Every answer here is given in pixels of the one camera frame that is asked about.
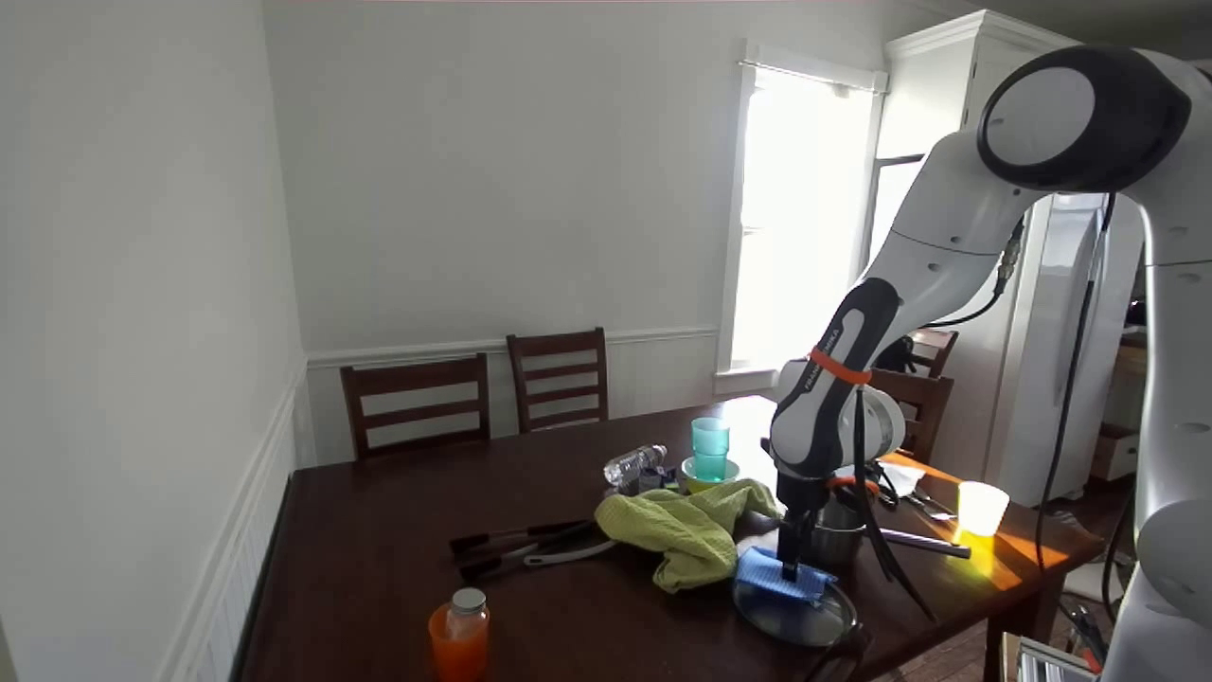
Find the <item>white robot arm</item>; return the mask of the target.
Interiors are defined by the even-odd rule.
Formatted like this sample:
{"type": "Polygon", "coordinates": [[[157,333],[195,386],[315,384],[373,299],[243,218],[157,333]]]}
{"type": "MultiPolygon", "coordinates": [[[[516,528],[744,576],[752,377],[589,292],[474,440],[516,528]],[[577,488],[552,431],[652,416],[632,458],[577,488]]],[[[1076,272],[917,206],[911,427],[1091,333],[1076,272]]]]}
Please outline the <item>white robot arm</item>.
{"type": "Polygon", "coordinates": [[[944,138],[892,234],[820,347],[781,371],[768,426],[778,556],[807,560],[825,478],[873,453],[867,368],[989,281],[1047,199],[1100,194],[1088,248],[1119,225],[1146,252],[1148,384],[1138,458],[1138,570],[1103,682],[1212,671],[1212,80],[1148,55],[1067,47],[1000,80],[976,124],[944,138]]]}

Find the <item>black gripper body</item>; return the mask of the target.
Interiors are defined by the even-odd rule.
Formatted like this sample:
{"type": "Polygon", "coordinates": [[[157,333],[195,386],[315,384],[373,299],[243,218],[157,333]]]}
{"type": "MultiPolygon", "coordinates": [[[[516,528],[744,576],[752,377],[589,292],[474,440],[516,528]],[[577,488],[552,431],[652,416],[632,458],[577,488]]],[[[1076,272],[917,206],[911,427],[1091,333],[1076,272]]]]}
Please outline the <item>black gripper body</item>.
{"type": "Polygon", "coordinates": [[[829,488],[822,478],[807,483],[807,478],[781,474],[778,502],[783,503],[778,556],[787,570],[795,570],[810,556],[815,521],[820,521],[822,503],[829,502],[829,488]]]}

